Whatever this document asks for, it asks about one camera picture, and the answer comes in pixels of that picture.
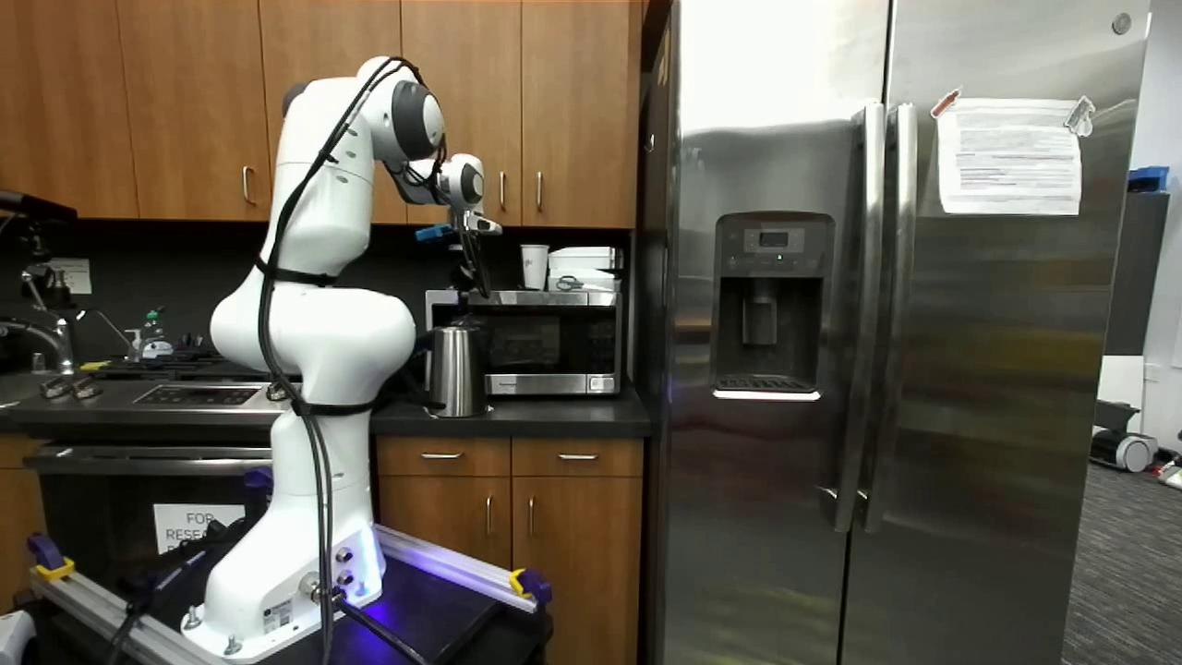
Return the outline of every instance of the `cabinet door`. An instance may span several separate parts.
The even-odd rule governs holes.
[[[376,522],[511,565],[511,441],[403,441],[376,446]]]
[[[403,37],[395,0],[257,0],[257,22],[270,154],[297,86],[350,77],[373,56],[398,56]],[[386,167],[373,167],[373,223],[405,223],[405,203]]]
[[[637,224],[640,28],[631,0],[525,12],[525,223]]]
[[[133,219],[116,0],[0,0],[0,189]]]
[[[521,0],[403,0],[403,43],[445,108],[448,148],[483,161],[486,219],[521,223]]]
[[[0,437],[0,614],[30,586],[30,531],[46,531],[36,473],[21,468],[21,458],[36,441]]]
[[[547,662],[637,662],[637,475],[515,475],[515,565],[553,586]]]
[[[379,475],[376,522],[511,565],[511,475]]]
[[[553,665],[637,662],[640,455],[637,441],[515,444],[515,565],[553,585]]]
[[[265,219],[257,12],[118,0],[142,219]]]

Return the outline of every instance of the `refrigerator handle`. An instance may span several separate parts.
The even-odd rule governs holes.
[[[877,341],[882,302],[882,212],[888,207],[888,112],[863,112],[863,219],[860,219],[860,293],[858,293],[858,345],[851,375],[851,420],[836,468],[836,488],[819,488],[836,501],[836,531],[851,531],[858,516],[858,479],[873,437],[877,404]]]
[[[878,444],[860,473],[858,500],[863,501],[863,531],[882,528],[882,475],[889,473],[899,452],[899,399],[903,399],[903,363],[904,363],[904,302],[915,258],[915,223],[920,223],[920,113],[914,105],[899,105],[899,199],[893,199],[893,267],[889,267],[889,314],[888,314],[888,351],[878,374]]]

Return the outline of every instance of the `wall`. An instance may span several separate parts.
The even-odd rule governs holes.
[[[52,236],[52,252],[91,262],[91,295],[78,299],[89,314],[78,324],[78,357],[118,357],[118,327],[144,322],[144,309],[164,306],[174,337],[206,337],[206,316],[250,271],[264,249],[264,224],[224,223],[78,223]],[[626,244],[626,234],[521,234],[511,230],[486,241],[486,267],[495,284],[517,284],[517,244]],[[30,252],[0,224],[0,322],[35,322],[30,299],[20,293],[20,271]],[[341,276],[342,289],[376,289],[398,295],[421,322],[421,293],[448,289],[456,255],[448,249],[413,244],[405,224],[376,224],[371,252]]]
[[[1182,433],[1182,4],[1151,4],[1151,42],[1145,60],[1133,167],[1172,167],[1172,212],[1151,284],[1143,374],[1143,433],[1174,446]]]

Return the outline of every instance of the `oven handle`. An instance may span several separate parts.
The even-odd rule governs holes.
[[[270,468],[270,446],[36,446],[21,458],[40,475],[244,475]]]

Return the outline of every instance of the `cabinet handle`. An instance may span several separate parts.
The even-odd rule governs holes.
[[[505,212],[505,189],[511,189],[511,172],[500,169],[500,172],[495,172],[495,212]]]
[[[559,455],[560,467],[595,467],[599,455]]]
[[[483,536],[495,536],[495,495],[483,495]]]
[[[255,169],[244,161],[244,203],[249,203],[249,207],[257,207],[257,203],[255,203],[255,192],[250,192],[250,180],[255,180]]]
[[[525,500],[525,531],[534,536],[539,531],[539,501],[527,495]]]
[[[461,463],[464,455],[419,455],[421,463]]]
[[[547,199],[547,172],[534,169],[534,172],[531,172],[531,207],[544,212],[544,199]]]

